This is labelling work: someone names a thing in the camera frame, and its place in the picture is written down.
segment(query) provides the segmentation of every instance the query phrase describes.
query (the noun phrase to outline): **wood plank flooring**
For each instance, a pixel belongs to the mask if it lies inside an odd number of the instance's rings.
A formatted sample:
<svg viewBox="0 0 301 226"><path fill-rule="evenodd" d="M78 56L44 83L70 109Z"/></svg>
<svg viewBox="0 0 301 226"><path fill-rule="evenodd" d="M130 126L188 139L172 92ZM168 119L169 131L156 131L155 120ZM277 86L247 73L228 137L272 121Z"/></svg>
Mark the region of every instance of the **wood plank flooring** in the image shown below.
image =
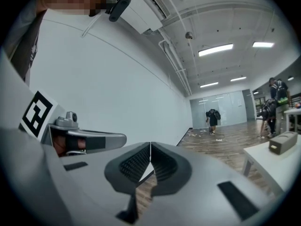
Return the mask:
<svg viewBox="0 0 301 226"><path fill-rule="evenodd" d="M219 127L216 129L216 135L212 136L209 135L208 129L205 129L207 130L206 132L201 132L201 129L190 129L178 146L218 158L236 171L241 172L245 161L243 149L268 141L267 138L257 138L260 133L260 126L261 120ZM260 173L254 167L251 167L248 178L263 191L266 192L269 189ZM156 184L156 176L152 175L136 189L139 216L150 205L151 189Z"/></svg>

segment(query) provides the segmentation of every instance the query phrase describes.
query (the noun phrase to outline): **white table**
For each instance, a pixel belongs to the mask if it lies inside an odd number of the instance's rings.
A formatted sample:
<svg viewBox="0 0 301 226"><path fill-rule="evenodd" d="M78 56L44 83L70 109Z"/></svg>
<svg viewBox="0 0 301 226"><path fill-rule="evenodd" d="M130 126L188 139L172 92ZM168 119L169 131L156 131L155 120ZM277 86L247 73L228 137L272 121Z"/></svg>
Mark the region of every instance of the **white table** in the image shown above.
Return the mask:
<svg viewBox="0 0 301 226"><path fill-rule="evenodd" d="M284 113L286 114L286 131L289 130L289 125L290 125L289 115L295 115L295 131L297 131L297 124L298 124L297 115L301 115L301 108L290 109L290 110L284 111Z"/></svg>
<svg viewBox="0 0 301 226"><path fill-rule="evenodd" d="M278 196L286 192L292 185L301 163L301 135L291 149L281 155L269 150L269 142L244 149L246 154L242 174L249 174L251 165L254 165Z"/></svg>

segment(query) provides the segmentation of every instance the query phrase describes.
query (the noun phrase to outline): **pants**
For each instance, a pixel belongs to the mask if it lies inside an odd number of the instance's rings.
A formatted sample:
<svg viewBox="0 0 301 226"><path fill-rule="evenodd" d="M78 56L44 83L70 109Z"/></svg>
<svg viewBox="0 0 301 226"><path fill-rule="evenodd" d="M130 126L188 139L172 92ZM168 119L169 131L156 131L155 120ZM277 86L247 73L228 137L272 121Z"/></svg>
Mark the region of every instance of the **pants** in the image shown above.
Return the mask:
<svg viewBox="0 0 301 226"><path fill-rule="evenodd" d="M284 123L286 124L286 115L284 114L284 111L287 111L288 109L289 109L288 104L281 105L276 108L276 135L280 135L282 116L284 118Z"/></svg>
<svg viewBox="0 0 301 226"><path fill-rule="evenodd" d="M270 128L270 132L271 134L273 134L275 132L275 124L276 124L276 119L269 119L268 120L268 125L269 125L269 128Z"/></svg>

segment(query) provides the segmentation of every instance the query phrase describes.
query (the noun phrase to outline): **fluorescent light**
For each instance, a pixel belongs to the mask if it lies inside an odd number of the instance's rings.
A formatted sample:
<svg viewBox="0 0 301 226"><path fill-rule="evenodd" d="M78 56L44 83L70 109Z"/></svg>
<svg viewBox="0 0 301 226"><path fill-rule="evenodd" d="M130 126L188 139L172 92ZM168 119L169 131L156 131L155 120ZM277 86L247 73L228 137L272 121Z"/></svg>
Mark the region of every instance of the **fluorescent light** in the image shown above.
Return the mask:
<svg viewBox="0 0 301 226"><path fill-rule="evenodd" d="M274 43L266 43L266 42L254 42L254 48L271 48L274 46Z"/></svg>
<svg viewBox="0 0 301 226"><path fill-rule="evenodd" d="M230 81L239 81L239 80L244 80L244 79L246 79L246 77L240 77L240 78L232 79Z"/></svg>
<svg viewBox="0 0 301 226"><path fill-rule="evenodd" d="M211 83L211 84L206 84L206 85L201 85L200 87L203 88L203 87L207 87L207 86L211 86L211 85L217 85L218 82L215 82L215 83Z"/></svg>
<svg viewBox="0 0 301 226"><path fill-rule="evenodd" d="M229 50L229 49L233 49L233 44L227 44L227 45L222 45L222 46L218 46L218 47L214 47L214 48L208 48L202 51L198 52L198 56L204 56L204 55L209 55L212 53L216 53L216 52L221 52L224 50Z"/></svg>

